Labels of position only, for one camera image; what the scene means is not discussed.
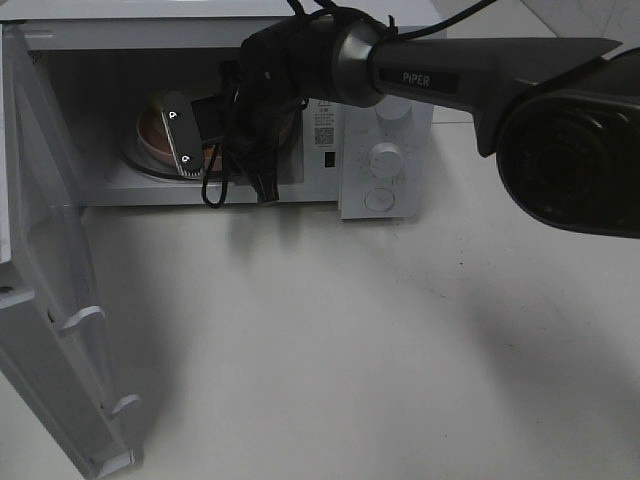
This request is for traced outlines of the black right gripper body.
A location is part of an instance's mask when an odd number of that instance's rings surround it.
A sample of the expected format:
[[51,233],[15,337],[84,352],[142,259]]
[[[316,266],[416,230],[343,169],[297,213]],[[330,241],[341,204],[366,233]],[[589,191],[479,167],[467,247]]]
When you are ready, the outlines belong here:
[[218,67],[223,97],[224,135],[214,143],[221,155],[223,180],[217,201],[227,199],[228,167],[239,171],[259,203],[279,200],[279,132],[291,117],[305,109],[305,97],[286,70],[260,68],[245,72],[237,61]]

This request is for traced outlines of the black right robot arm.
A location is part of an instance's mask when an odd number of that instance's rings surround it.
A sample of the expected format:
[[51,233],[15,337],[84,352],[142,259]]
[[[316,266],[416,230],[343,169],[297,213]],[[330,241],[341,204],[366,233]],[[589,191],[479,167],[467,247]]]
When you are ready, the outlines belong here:
[[311,99],[387,96],[470,114],[517,205],[549,226],[639,234],[639,52],[605,38],[432,39],[326,7],[246,38],[219,95],[191,106],[189,137],[260,202],[278,197],[279,134]]

